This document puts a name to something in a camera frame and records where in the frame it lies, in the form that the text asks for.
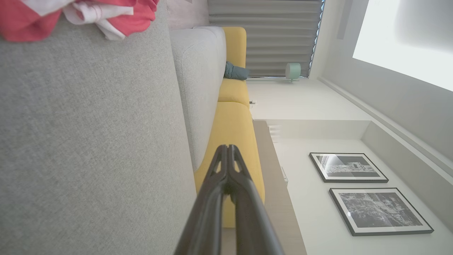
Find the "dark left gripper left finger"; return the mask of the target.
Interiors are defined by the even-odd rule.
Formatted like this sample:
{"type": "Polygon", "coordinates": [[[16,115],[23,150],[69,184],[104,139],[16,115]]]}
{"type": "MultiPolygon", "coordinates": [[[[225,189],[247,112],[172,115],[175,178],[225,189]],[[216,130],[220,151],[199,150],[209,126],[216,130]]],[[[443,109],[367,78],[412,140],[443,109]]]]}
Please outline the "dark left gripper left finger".
{"type": "Polygon", "coordinates": [[[228,146],[220,145],[202,182],[175,255],[220,255],[227,166],[228,146]]]}

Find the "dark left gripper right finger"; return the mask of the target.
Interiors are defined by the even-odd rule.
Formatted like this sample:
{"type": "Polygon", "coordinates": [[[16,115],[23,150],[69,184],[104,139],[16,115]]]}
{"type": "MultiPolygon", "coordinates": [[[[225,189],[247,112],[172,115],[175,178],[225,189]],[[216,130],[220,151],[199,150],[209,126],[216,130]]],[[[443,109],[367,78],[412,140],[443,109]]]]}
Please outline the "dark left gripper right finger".
{"type": "Polygon", "coordinates": [[[284,251],[239,148],[228,146],[228,192],[235,205],[236,253],[283,255],[284,251]]]}

